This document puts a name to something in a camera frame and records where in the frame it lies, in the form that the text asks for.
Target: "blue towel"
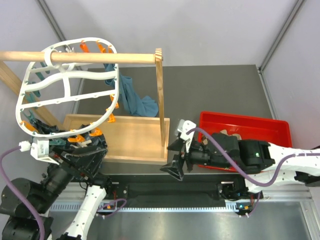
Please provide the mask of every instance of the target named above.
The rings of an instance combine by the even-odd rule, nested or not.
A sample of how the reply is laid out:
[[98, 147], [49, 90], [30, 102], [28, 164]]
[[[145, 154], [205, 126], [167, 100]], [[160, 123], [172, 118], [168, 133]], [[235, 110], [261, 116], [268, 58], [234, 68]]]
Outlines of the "blue towel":
[[[106, 72], [114, 70], [114, 64], [104, 64]], [[134, 90], [132, 78], [122, 76], [119, 73], [119, 101], [123, 103], [124, 109], [132, 116], [155, 117], [158, 113], [158, 104], [149, 96], [140, 99]], [[107, 85], [115, 87], [114, 79], [105, 80]]]

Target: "wooden box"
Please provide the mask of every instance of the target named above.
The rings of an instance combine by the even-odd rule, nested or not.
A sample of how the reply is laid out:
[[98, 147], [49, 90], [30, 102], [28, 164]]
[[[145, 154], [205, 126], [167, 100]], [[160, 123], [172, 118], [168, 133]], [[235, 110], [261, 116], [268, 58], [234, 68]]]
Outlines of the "wooden box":
[[[67, 114], [65, 129], [78, 129], [98, 120], [100, 115]], [[105, 161], [114, 163], [138, 163], [164, 165], [168, 158], [170, 119], [164, 119], [165, 144], [161, 144], [158, 117], [116, 116], [116, 122], [107, 121], [99, 126], [103, 132], [108, 153]]]

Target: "red tray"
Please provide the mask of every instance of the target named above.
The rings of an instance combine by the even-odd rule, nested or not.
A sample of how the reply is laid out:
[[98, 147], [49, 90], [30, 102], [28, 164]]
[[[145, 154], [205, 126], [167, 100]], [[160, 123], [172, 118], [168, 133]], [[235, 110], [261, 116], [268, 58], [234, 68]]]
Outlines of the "red tray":
[[[290, 128], [286, 121], [203, 111], [200, 114], [199, 127], [210, 135], [225, 129], [229, 135], [240, 134], [243, 140], [254, 139], [282, 147], [292, 147]], [[198, 141], [201, 141], [201, 137], [202, 134], [199, 133]], [[199, 165], [199, 167], [221, 169], [203, 165]]]

